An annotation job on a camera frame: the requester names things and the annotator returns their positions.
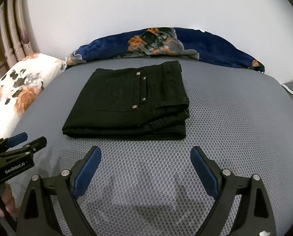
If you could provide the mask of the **navy floral blanket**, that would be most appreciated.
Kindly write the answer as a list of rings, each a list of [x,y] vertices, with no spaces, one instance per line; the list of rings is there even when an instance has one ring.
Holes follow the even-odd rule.
[[[69,54],[66,64],[71,67],[112,58],[153,56],[186,57],[213,65],[265,72],[261,62],[220,36],[171,27],[147,28],[98,38]]]

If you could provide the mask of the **grey mesh mattress cover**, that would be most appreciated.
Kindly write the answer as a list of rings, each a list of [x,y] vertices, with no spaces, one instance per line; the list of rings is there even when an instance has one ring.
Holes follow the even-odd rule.
[[[58,175],[98,146],[101,163],[78,200],[98,235],[194,235],[214,203],[190,161],[191,149],[200,146],[221,168],[262,178],[276,232],[284,235],[293,224],[293,101],[268,75],[181,60],[190,118],[180,141],[70,138],[62,133],[96,69],[160,63],[162,58],[104,60],[56,77],[14,130],[26,132],[29,140],[47,139],[34,156],[35,166],[9,182],[16,203],[21,204],[32,175]]]

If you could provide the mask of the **black pants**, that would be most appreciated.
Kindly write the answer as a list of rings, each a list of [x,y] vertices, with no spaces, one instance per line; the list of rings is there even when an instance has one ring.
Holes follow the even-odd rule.
[[[72,138],[182,140],[190,116],[179,61],[96,69],[62,132]]]

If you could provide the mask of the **white floral pillow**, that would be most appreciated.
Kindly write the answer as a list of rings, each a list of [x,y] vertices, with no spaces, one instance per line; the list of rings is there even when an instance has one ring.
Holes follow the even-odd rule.
[[[66,69],[64,60],[42,53],[26,56],[0,79],[0,138],[11,136],[39,94]]]

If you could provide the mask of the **beige curtain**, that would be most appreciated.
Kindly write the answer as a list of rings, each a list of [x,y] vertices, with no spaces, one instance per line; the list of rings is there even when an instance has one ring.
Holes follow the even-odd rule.
[[[0,78],[33,53],[23,0],[0,0]]]

